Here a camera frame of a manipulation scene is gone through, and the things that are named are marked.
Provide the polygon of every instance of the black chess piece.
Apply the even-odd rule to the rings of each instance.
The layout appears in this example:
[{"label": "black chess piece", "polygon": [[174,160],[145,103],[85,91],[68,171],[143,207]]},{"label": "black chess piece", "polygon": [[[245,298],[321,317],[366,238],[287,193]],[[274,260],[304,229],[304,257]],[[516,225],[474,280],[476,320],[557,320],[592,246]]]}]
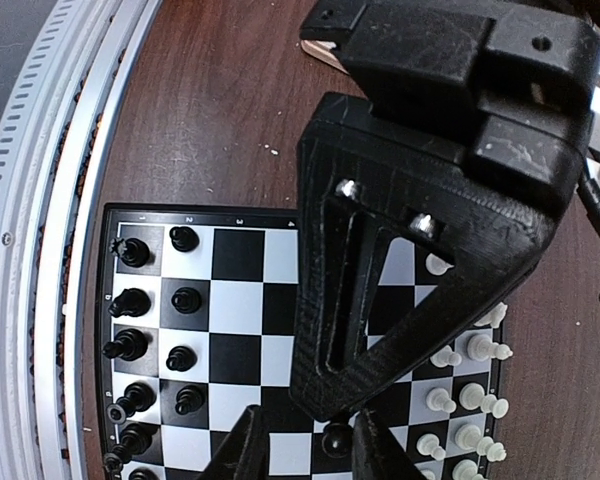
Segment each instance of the black chess piece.
[{"label": "black chess piece", "polygon": [[109,473],[120,473],[134,455],[142,455],[151,446],[151,435],[137,423],[120,433],[120,443],[104,456],[104,468]]},{"label": "black chess piece", "polygon": [[171,297],[171,305],[180,313],[195,313],[202,306],[202,297],[195,288],[182,287]]},{"label": "black chess piece", "polygon": [[149,295],[139,288],[125,288],[109,305],[109,313],[118,318],[123,315],[141,317],[151,308]]},{"label": "black chess piece", "polygon": [[118,332],[112,342],[104,345],[102,354],[109,359],[121,358],[133,362],[147,353],[148,346],[144,333],[135,328],[127,328]]},{"label": "black chess piece", "polygon": [[200,237],[191,227],[173,227],[169,237],[173,248],[179,252],[190,252],[200,245]]},{"label": "black chess piece", "polygon": [[122,263],[132,268],[140,268],[147,264],[151,258],[149,246],[139,238],[115,238],[109,247],[111,253],[118,257]]},{"label": "black chess piece", "polygon": [[156,394],[145,383],[132,383],[124,390],[124,396],[107,407],[107,417],[116,425],[122,425],[136,412],[146,412],[156,403]]},{"label": "black chess piece", "polygon": [[340,421],[331,422],[324,428],[322,450],[331,458],[344,458],[351,455],[353,448],[353,428]]},{"label": "black chess piece", "polygon": [[202,408],[205,402],[204,392],[195,385],[187,385],[176,395],[176,413],[187,415]]},{"label": "black chess piece", "polygon": [[176,372],[186,372],[198,362],[198,356],[189,347],[174,347],[167,357],[167,368]]}]

